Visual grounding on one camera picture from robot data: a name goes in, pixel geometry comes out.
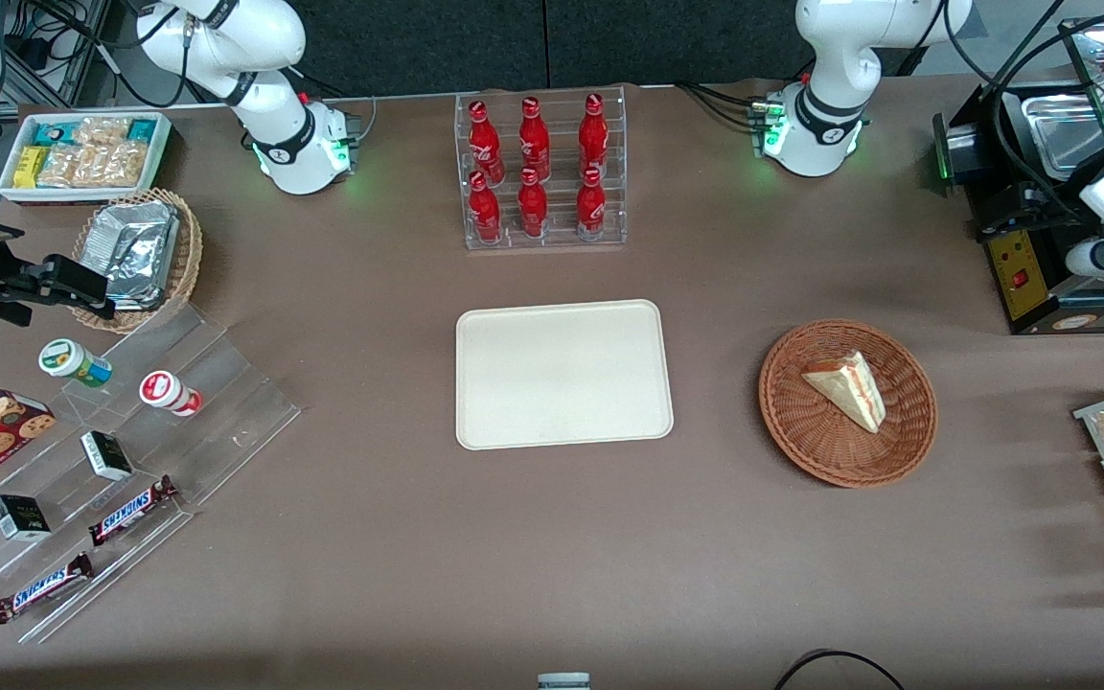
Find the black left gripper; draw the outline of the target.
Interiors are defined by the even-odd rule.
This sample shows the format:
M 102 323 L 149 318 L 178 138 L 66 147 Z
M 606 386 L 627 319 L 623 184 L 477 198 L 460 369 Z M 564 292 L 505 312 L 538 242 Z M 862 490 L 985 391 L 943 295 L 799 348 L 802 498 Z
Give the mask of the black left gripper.
M 1043 187 L 1025 183 L 1018 204 L 981 204 L 978 206 L 978 243 L 1016 232 L 1095 231 L 1095 214 L 1079 199 L 1081 185 L 1074 182 Z

